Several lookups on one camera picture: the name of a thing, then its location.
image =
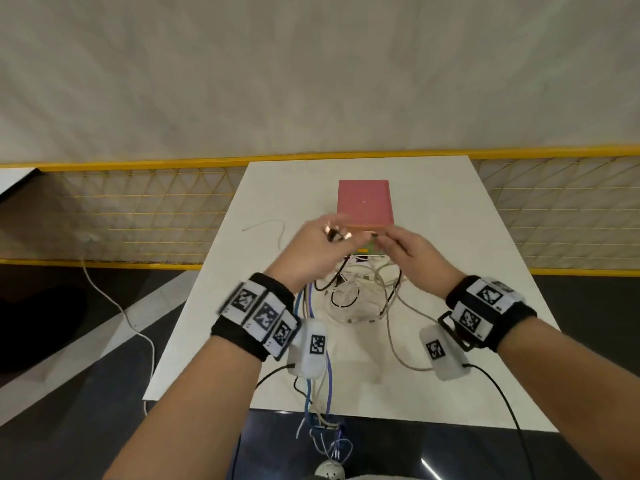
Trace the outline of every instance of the right hand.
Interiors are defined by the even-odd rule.
[[[442,299],[465,277],[432,243],[402,227],[387,227],[376,243],[416,288]]]

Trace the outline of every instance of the white stripe on floor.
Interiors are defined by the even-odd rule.
[[[141,331],[183,304],[197,276],[197,271],[185,271],[128,307],[133,327]],[[118,313],[7,383],[0,388],[0,426],[134,336]],[[140,341],[140,346],[149,349],[150,357],[149,345]]]

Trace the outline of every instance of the white desk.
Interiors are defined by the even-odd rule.
[[[341,178],[388,179],[396,224],[430,239],[453,264],[468,273],[493,276],[527,297],[540,318],[556,322],[467,157],[384,158],[251,163],[238,188],[198,279],[151,380],[145,399],[158,400],[209,336],[214,310],[236,284],[265,269],[282,245],[309,218],[334,212]],[[403,285],[409,304],[438,316],[443,302]],[[478,371],[462,379],[439,381],[432,372],[414,372],[393,357],[385,323],[342,325],[315,307],[329,328],[333,364],[332,413],[364,417],[514,428],[498,391]],[[426,320],[400,302],[392,307],[391,327],[398,354],[428,366],[418,339]],[[524,429],[555,431],[498,355],[476,350],[472,363],[500,384]],[[262,374],[283,365],[272,359]],[[302,411],[303,397],[293,376],[280,372],[260,386],[252,408]]]

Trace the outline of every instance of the hand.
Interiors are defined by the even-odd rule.
[[[465,277],[432,243],[402,227],[388,227],[376,243],[414,286],[442,299]]]
[[[372,233],[354,232],[339,242],[329,242],[324,234],[326,225],[344,229],[349,217],[343,214],[328,214],[306,222],[287,247],[264,272],[281,282],[296,294],[315,280],[331,273],[346,256],[363,247],[371,240]]]

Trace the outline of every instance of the black floor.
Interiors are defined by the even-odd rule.
[[[105,275],[102,284],[116,293],[125,278],[120,277],[122,271],[113,273]],[[151,275],[136,279],[156,279],[157,287],[174,276]],[[563,331],[640,373],[640,355],[634,354],[633,347],[640,337],[633,303],[640,280],[540,276],[536,282]],[[152,289],[140,288],[137,296]],[[135,301],[136,293],[122,292],[121,299],[128,296]],[[158,357],[179,313],[180,309],[174,310],[146,330],[156,342]],[[113,314],[109,308],[107,318]],[[2,426],[0,478],[99,479],[142,421],[140,398],[148,380],[148,360],[148,344],[133,338]],[[252,411],[244,428],[236,479],[300,480],[312,473],[323,457],[308,438],[295,440],[300,419],[299,413]],[[345,421],[346,435],[355,444],[345,465],[350,476],[432,480],[434,476],[422,464],[425,460],[443,480],[528,478],[512,429],[366,418]],[[598,478],[559,435],[526,431],[525,438],[538,479]]]

